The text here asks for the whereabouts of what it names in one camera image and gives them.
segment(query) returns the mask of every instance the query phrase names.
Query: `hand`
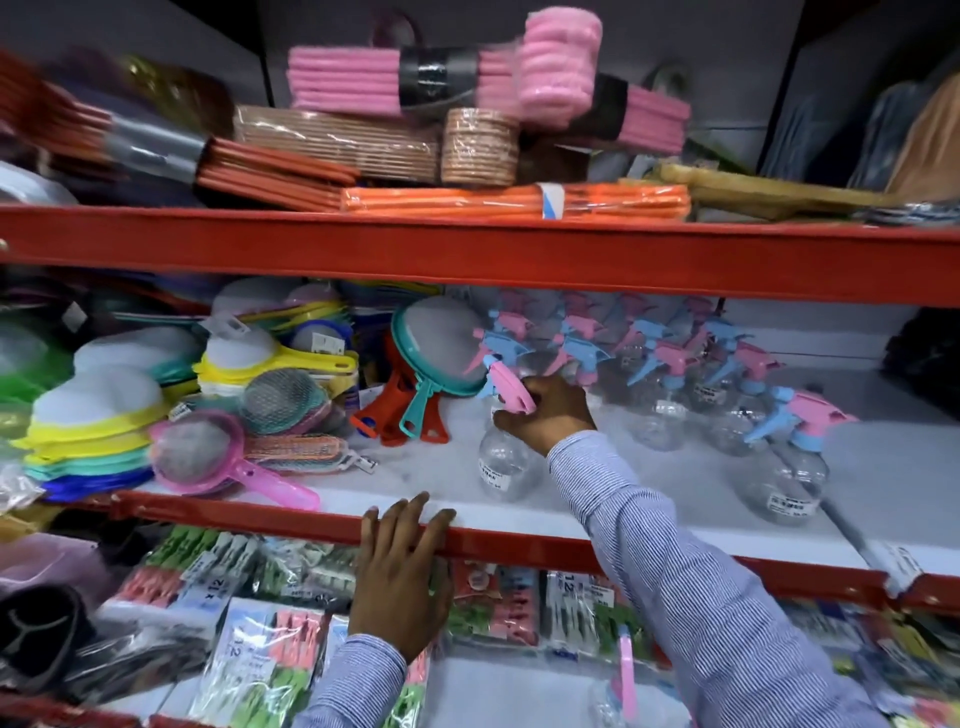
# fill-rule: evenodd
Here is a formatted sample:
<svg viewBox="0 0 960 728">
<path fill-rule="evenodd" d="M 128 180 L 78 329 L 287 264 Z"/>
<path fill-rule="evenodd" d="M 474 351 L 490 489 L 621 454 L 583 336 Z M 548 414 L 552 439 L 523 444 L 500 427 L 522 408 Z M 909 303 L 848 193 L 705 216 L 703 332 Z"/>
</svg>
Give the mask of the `hand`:
<svg viewBox="0 0 960 728">
<path fill-rule="evenodd" d="M 349 633 L 373 635 L 396 647 L 407 665 L 440 633 L 453 603 L 453 582 L 439 570 L 436 592 L 429 592 L 433 555 L 444 543 L 457 512 L 444 509 L 420 534 L 420 513 L 430 499 L 421 493 L 399 500 L 377 522 L 377 510 L 364 514 L 357 559 L 357 586 Z"/>
<path fill-rule="evenodd" d="M 493 423 L 544 457 L 570 435 L 597 428 L 582 387 L 567 384 L 560 375 L 528 376 L 523 386 L 533 395 L 537 411 L 522 415 L 501 409 L 493 413 Z"/>
</svg>

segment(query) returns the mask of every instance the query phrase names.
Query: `woven mat roll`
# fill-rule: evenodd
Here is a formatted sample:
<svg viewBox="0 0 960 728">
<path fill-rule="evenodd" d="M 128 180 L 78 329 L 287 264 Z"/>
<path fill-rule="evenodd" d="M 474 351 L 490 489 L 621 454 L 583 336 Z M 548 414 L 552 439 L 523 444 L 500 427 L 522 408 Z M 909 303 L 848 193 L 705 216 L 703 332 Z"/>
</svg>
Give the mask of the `woven mat roll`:
<svg viewBox="0 0 960 728">
<path fill-rule="evenodd" d="M 363 177 L 437 181 L 437 127 L 319 111 L 238 106 L 233 129 L 237 141 L 340 162 L 356 167 Z"/>
<path fill-rule="evenodd" d="M 446 115 L 444 184 L 509 187 L 516 179 L 519 122 L 490 109 L 451 109 Z"/>
</svg>

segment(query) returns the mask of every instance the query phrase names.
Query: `teal plastic handle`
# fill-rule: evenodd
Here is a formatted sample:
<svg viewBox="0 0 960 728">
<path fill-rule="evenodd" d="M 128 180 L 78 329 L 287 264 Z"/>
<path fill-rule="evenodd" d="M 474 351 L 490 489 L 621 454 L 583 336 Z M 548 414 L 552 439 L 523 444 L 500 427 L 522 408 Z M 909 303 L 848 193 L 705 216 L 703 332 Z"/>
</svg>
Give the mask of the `teal plastic handle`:
<svg viewBox="0 0 960 728">
<path fill-rule="evenodd" d="M 407 407 L 407 411 L 403 413 L 403 419 L 400 420 L 400 431 L 404 435 L 412 440 L 420 438 L 423 417 L 426 415 L 426 404 L 438 391 L 432 381 L 425 381 L 417 375 L 417 393 Z"/>
</svg>

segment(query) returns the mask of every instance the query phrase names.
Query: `strainer handle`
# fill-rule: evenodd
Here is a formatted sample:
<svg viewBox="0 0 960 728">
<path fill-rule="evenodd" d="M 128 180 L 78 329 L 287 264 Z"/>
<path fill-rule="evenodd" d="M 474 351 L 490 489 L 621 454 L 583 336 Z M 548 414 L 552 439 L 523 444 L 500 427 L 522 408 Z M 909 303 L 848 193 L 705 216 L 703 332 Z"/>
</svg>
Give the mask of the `strainer handle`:
<svg viewBox="0 0 960 728">
<path fill-rule="evenodd" d="M 273 471 L 254 465 L 249 460 L 237 461 L 229 477 L 284 508 L 293 508 L 298 511 L 320 510 L 319 493 L 291 482 Z"/>
<path fill-rule="evenodd" d="M 419 439 L 420 432 L 423 430 L 426 404 L 439 391 L 432 381 L 421 379 L 420 375 L 417 375 L 417 393 L 400 419 L 400 431 L 404 435 L 413 440 Z"/>
</svg>

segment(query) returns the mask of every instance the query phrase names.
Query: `striped shirt sleeve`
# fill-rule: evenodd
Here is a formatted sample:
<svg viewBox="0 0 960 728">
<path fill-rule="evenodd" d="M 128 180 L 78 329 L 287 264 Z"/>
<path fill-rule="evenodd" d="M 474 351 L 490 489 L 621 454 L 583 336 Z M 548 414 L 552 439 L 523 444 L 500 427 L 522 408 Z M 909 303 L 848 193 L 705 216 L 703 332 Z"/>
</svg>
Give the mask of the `striped shirt sleeve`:
<svg viewBox="0 0 960 728">
<path fill-rule="evenodd" d="M 680 527 L 673 501 L 638 486 L 606 436 L 571 435 L 548 459 L 604 572 L 652 625 L 700 728 L 887 728 L 756 575 Z"/>
<path fill-rule="evenodd" d="M 407 677 L 396 649 L 371 635 L 351 635 L 313 689 L 293 728 L 378 728 Z"/>
</svg>

